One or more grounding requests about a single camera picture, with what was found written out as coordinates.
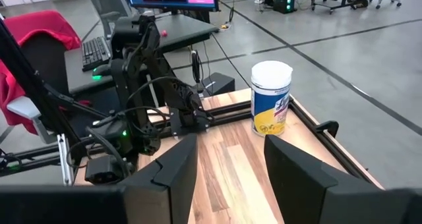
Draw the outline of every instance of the desk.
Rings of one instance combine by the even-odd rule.
[[[215,26],[178,14],[164,16],[156,20],[159,31],[166,30],[167,37],[162,37],[160,47],[163,53],[187,47],[210,38],[210,33],[218,31]],[[92,71],[82,72],[82,53],[80,49],[65,52],[67,84],[71,94],[89,90],[98,86],[105,88],[113,85],[111,76],[99,81],[92,80]]]
[[[250,89],[245,89],[206,98],[203,106],[205,109],[217,108],[250,98]],[[280,137],[346,171],[292,110],[287,112],[286,131]],[[381,187],[333,137],[329,134],[328,137],[372,183]],[[139,157],[139,167],[149,164],[176,143],[174,138],[163,139],[161,149],[153,157]],[[250,119],[217,126],[199,134],[198,154],[198,174],[189,223],[283,223],[266,172],[264,138],[252,131]],[[84,169],[77,173],[75,184],[88,184],[84,181]]]

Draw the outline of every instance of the white desk leg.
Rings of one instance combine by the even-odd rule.
[[[67,164],[67,153],[69,152],[69,143],[64,134],[57,135],[57,144],[59,145],[61,174],[63,176],[63,184],[65,186],[72,186],[75,179],[73,168]]]

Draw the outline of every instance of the black cable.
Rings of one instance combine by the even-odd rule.
[[[11,161],[17,161],[18,162],[18,168],[22,167],[22,160],[13,154],[7,154],[7,155],[0,155],[0,158],[6,159],[6,165],[8,165]],[[8,167],[9,169],[16,169],[16,166]]]
[[[127,105],[128,105],[128,103],[132,100],[133,96],[135,96],[137,93],[141,92],[143,89],[147,88],[150,84],[152,84],[152,83],[154,83],[154,82],[157,82],[157,81],[159,81],[159,80],[163,80],[163,79],[176,80],[176,81],[178,81],[178,82],[182,83],[184,86],[191,87],[191,85],[188,85],[188,84],[184,83],[183,81],[181,81],[180,79],[178,79],[178,78],[176,78],[176,77],[174,77],[174,76],[162,76],[162,77],[159,77],[159,78],[155,78],[155,79],[152,79],[151,81],[149,81],[149,82],[147,82],[147,83],[143,84],[143,85],[142,85],[141,87],[139,87],[139,88],[138,88],[135,92],[133,92],[133,93],[132,93],[132,94],[131,94],[128,98],[127,98],[125,108],[127,108],[127,107],[128,107]]]
[[[230,8],[229,22],[228,23],[231,23],[231,21],[233,20],[234,15],[235,15],[235,0],[233,0],[233,6]]]
[[[94,148],[94,146],[95,146],[95,145],[96,145],[96,144],[95,144],[95,143],[93,143],[91,146],[89,146],[89,147],[86,149],[86,156],[87,156],[87,158],[88,158],[88,159],[92,159],[90,152],[91,152],[91,149],[92,149],[92,148]]]
[[[150,106],[138,106],[138,107],[126,109],[126,110],[122,111],[122,113],[127,113],[127,112],[134,111],[134,110],[137,110],[137,109],[151,109],[151,110],[155,111],[157,115],[160,115],[163,118],[164,126],[161,130],[158,131],[158,133],[160,134],[161,132],[163,132],[163,130],[167,126],[167,117],[170,117],[169,114],[163,113],[159,109],[154,108],[154,107],[150,107]],[[134,123],[132,123],[132,125],[143,135],[148,135],[148,134],[143,133],[143,131],[138,126],[136,126]]]
[[[242,74],[239,72],[239,70],[237,70],[236,66],[233,64],[233,62],[230,60],[229,56],[227,56],[227,53],[224,51],[222,45],[220,45],[220,43],[218,42],[217,38],[215,37],[214,34],[211,34],[211,36],[215,39],[215,41],[218,44],[218,47],[223,51],[224,56],[226,56],[226,59],[229,61],[229,63],[233,66],[233,68],[236,70],[236,72],[239,74],[239,76],[243,79],[243,81],[246,83],[246,85],[248,85],[248,87],[251,87],[249,85],[249,83],[246,81],[246,79],[242,76]]]
[[[149,115],[149,116],[157,116],[157,115],[162,116],[162,115],[164,115],[164,116],[166,116],[166,117],[170,117],[170,114],[163,113],[163,112],[161,112],[161,113],[153,112],[153,113],[148,113],[148,115]]]
[[[93,139],[93,138],[85,138],[85,139],[83,139],[83,140],[81,140],[80,142],[78,142],[78,143],[76,143],[76,144],[74,144],[73,146],[71,146],[70,148],[69,148],[69,151],[67,151],[67,154],[66,154],[66,163],[67,163],[67,165],[68,166],[70,166],[70,167],[72,167],[72,168],[74,168],[74,169],[76,169],[76,168],[84,168],[84,167],[86,167],[86,164],[85,165],[81,165],[81,166],[77,166],[77,165],[75,165],[75,164],[73,164],[72,162],[71,162],[71,160],[69,159],[70,158],[70,154],[72,153],[72,151],[75,149],[75,148],[77,148],[77,147],[79,147],[79,146],[87,146],[87,145],[92,145],[92,143],[94,143],[95,142],[95,140]]]
[[[208,58],[208,54],[206,52],[206,46],[205,45],[204,45],[204,49],[205,49],[206,58],[208,59],[208,68],[209,68],[210,63],[209,63],[209,58]],[[200,82],[202,84],[202,86],[204,87],[204,90],[206,90],[210,94],[210,96],[211,96],[212,93],[208,90],[208,88],[204,84],[204,67],[202,66],[202,60],[200,59],[200,56],[199,56],[198,51],[197,50],[194,50],[194,52],[195,52],[195,61],[191,63],[192,64],[192,77],[193,77],[193,80],[195,82]]]
[[[207,62],[207,67],[208,67],[208,77],[210,78],[210,81],[211,81],[211,94],[210,94],[210,96],[213,96],[214,95],[214,81],[211,79],[210,58],[208,57],[208,52],[206,51],[205,41],[203,41],[202,43],[204,44],[204,51],[205,51],[206,62]]]
[[[120,165],[121,170],[123,172],[123,178],[126,178],[131,175],[131,172],[129,171],[129,168],[126,165],[126,162],[123,160],[119,152],[117,152],[117,150],[109,141],[107,141],[103,136],[101,136],[99,133],[97,133],[90,127],[86,127],[86,131],[89,132],[94,137],[95,141],[102,145],[108,153],[111,153],[116,158],[117,163]]]

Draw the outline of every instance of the black desk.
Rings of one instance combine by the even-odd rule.
[[[328,7],[330,9],[330,14],[333,13],[334,9],[339,9],[342,7],[351,7],[353,10],[356,10],[356,7],[353,3],[346,3],[347,0],[342,0],[339,2],[338,0],[322,0],[319,2],[315,2],[315,0],[311,0],[312,11],[315,10],[315,6],[319,5],[322,7]]]
[[[210,33],[218,31],[218,28],[211,24],[182,14],[159,18],[156,20],[156,24],[159,31],[167,31],[167,37],[162,37],[160,42],[163,53],[208,40]],[[87,90],[101,90],[114,85],[110,76],[94,81],[92,80],[92,71],[82,72],[82,52],[80,49],[66,51],[65,61],[67,84],[71,94]]]

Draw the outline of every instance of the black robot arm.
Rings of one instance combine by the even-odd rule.
[[[164,91],[167,106],[178,110],[181,125],[195,126],[195,110],[200,107],[199,97],[195,96],[189,85],[175,77],[167,66],[166,60],[160,57],[157,50],[160,44],[160,33],[155,23],[149,20],[140,28],[143,28],[143,37],[135,50],[129,53],[128,68],[135,69],[140,67],[140,64],[144,64],[153,80],[155,79]]]

